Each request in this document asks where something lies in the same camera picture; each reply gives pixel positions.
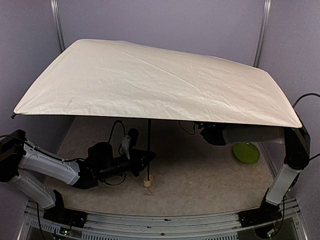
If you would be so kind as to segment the beige folding umbrella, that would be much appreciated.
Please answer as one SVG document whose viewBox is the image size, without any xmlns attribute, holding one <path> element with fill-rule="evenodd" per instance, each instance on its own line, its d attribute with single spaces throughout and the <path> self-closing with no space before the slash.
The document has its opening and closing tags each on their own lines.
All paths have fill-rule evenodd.
<svg viewBox="0 0 320 240">
<path fill-rule="evenodd" d="M 72 43 L 31 84 L 13 114 L 303 125 L 264 70 L 209 55 L 101 39 Z"/>
</svg>

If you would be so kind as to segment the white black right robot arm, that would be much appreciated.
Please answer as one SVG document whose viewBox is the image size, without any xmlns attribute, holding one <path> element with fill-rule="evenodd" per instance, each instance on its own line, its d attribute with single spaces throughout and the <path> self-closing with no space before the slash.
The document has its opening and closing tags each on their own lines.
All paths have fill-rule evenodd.
<svg viewBox="0 0 320 240">
<path fill-rule="evenodd" d="M 273 183 L 267 190 L 264 202 L 277 206 L 294 181 L 304 170 L 310 158 L 311 138 L 302 126 L 284 127 L 270 125 L 197 122 L 203 139 L 213 146 L 225 146 L 235 143 L 278 143 L 285 147 L 283 164 L 277 172 Z"/>
</svg>

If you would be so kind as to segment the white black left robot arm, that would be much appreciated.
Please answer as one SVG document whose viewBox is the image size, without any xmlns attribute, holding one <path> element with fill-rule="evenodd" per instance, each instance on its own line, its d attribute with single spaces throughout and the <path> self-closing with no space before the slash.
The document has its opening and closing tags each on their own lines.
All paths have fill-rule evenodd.
<svg viewBox="0 0 320 240">
<path fill-rule="evenodd" d="M 108 178 L 131 172 L 140 175 L 156 157 L 150 150 L 135 149 L 137 129 L 130 129 L 122 141 L 123 153 L 114 157 L 109 142 L 101 141 L 87 150 L 87 157 L 63 158 L 41 149 L 27 140 L 25 131 L 18 129 L 0 137 L 0 181 L 11 183 L 43 209 L 64 208 L 58 191 L 44 186 L 32 172 L 64 182 L 74 188 L 87 190 Z"/>
</svg>

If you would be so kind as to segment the green flat plate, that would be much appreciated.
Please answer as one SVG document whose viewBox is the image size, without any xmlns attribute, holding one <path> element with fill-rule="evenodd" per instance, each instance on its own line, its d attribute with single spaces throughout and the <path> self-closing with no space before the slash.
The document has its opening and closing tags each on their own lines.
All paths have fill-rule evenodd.
<svg viewBox="0 0 320 240">
<path fill-rule="evenodd" d="M 257 163 L 261 156 L 259 149 L 253 143 L 249 142 L 235 143 L 232 151 L 240 162 L 248 165 Z"/>
</svg>

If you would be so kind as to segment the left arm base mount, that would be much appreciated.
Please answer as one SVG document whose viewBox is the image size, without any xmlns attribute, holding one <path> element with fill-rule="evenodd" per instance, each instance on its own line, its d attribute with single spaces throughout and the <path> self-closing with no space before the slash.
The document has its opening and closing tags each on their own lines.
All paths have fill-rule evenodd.
<svg viewBox="0 0 320 240">
<path fill-rule="evenodd" d="M 43 218 L 55 223 L 69 227 L 83 228 L 85 226 L 88 214 L 84 211 L 78 211 L 65 208 L 62 211 L 45 210 Z"/>
</svg>

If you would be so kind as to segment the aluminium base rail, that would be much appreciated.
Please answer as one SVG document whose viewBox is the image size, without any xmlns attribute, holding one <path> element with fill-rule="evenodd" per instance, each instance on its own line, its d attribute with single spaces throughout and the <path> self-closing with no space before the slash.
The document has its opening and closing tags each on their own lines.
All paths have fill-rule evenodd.
<svg viewBox="0 0 320 240">
<path fill-rule="evenodd" d="M 238 211 L 186 216 L 137 216 L 88 211 L 82 228 L 37 218 L 34 201 L 27 203 L 18 240 L 30 240 L 42 229 L 47 239 L 64 240 L 240 240 L 256 239 L 257 226 L 243 227 Z"/>
</svg>

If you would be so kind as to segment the right corner aluminium post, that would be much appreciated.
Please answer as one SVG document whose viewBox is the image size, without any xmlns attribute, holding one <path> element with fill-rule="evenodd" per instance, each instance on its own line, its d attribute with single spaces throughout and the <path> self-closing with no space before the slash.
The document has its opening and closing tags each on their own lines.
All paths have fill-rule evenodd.
<svg viewBox="0 0 320 240">
<path fill-rule="evenodd" d="M 267 25 L 268 25 L 270 11 L 271 11 L 271 5 L 272 5 L 271 0 L 264 0 L 257 46 L 256 46 L 255 55 L 254 55 L 254 60 L 253 60 L 253 67 L 255 68 L 258 68 L 260 65 L 264 41 L 266 37 Z"/>
</svg>

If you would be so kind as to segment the corner aluminium post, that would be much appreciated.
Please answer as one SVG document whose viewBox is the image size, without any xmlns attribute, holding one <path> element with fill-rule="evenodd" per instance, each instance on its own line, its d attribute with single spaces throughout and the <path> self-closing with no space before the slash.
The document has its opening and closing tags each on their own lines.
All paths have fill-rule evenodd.
<svg viewBox="0 0 320 240">
<path fill-rule="evenodd" d="M 256 46 L 255 55 L 254 55 L 254 60 L 253 60 L 253 67 L 255 68 L 258 68 L 260 65 L 264 41 L 266 37 L 267 25 L 268 25 L 270 11 L 271 11 L 271 5 L 272 5 L 271 0 L 264 0 L 257 46 Z"/>
<path fill-rule="evenodd" d="M 50 7 L 51 7 L 51 13 L 52 13 L 54 26 L 55 26 L 55 32 L 56 32 L 58 46 L 59 46 L 60 52 L 62 53 L 66 49 L 66 47 L 65 47 L 62 23 L 61 23 L 61 18 L 60 18 L 58 0 L 50 0 Z"/>
</svg>

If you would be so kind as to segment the left corner aluminium post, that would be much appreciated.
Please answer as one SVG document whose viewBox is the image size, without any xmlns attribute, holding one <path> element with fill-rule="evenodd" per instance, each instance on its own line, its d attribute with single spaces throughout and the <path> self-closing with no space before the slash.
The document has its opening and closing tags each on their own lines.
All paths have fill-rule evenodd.
<svg viewBox="0 0 320 240">
<path fill-rule="evenodd" d="M 55 32 L 56 32 L 58 46 L 59 46 L 60 52 L 62 53 L 66 49 L 66 47 L 65 47 L 62 23 L 61 23 L 61 18 L 60 18 L 58 0 L 50 0 L 50 7 L 51 7 L 51 13 L 52 13 L 54 26 L 55 26 Z"/>
</svg>

